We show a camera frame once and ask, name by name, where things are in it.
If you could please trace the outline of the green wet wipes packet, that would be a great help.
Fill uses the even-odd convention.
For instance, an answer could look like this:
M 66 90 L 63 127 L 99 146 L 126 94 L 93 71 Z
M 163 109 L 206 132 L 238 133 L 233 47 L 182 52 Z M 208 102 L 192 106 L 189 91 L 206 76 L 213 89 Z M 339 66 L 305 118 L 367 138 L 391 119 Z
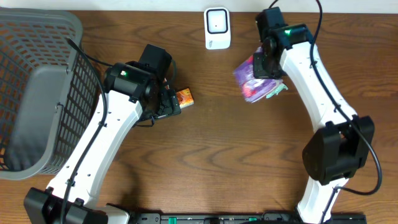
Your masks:
M 281 91 L 283 90 L 288 90 L 288 87 L 284 83 L 278 84 L 276 87 L 274 87 L 267 95 L 266 98 L 271 98 L 274 95 L 278 95 Z

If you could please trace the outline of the orange tissue packet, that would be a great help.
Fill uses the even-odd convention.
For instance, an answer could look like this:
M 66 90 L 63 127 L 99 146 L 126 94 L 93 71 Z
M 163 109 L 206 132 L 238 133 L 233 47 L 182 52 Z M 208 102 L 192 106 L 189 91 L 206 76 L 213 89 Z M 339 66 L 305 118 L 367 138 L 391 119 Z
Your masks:
M 176 92 L 176 96 L 181 109 L 194 104 L 194 99 L 189 88 Z

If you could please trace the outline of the purple red snack bag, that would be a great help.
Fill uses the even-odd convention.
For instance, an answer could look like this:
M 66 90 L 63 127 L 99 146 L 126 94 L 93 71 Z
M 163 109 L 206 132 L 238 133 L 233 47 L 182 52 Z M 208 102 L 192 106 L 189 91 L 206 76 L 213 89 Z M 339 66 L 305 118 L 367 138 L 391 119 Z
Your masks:
M 234 71 L 233 75 L 239 85 L 246 102 L 255 103 L 266 95 L 283 80 L 257 79 L 253 75 L 253 56 L 250 56 Z

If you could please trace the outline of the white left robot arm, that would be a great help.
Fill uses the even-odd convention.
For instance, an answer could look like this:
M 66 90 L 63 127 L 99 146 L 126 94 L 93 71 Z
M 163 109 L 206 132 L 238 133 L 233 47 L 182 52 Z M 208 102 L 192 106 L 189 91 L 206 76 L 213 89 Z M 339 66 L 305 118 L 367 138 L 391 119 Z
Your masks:
M 31 188 L 24 207 L 31 223 L 129 223 L 133 215 L 116 205 L 98 207 L 104 178 L 134 127 L 146 121 L 180 114 L 170 80 L 171 60 L 163 65 L 116 63 L 106 71 L 100 96 L 88 127 L 61 171 L 45 190 Z

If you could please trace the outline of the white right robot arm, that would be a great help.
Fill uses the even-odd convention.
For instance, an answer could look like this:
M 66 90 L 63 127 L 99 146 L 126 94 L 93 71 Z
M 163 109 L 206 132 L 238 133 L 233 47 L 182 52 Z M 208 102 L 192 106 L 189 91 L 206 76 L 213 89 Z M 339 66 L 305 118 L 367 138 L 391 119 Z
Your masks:
M 259 25 L 262 49 L 253 55 L 256 78 L 287 75 L 303 101 L 314 135 L 302 151 L 309 178 L 297 205 L 305 223 L 331 220 L 341 188 L 366 164 L 374 134 L 368 116 L 359 117 L 330 78 L 305 24 Z

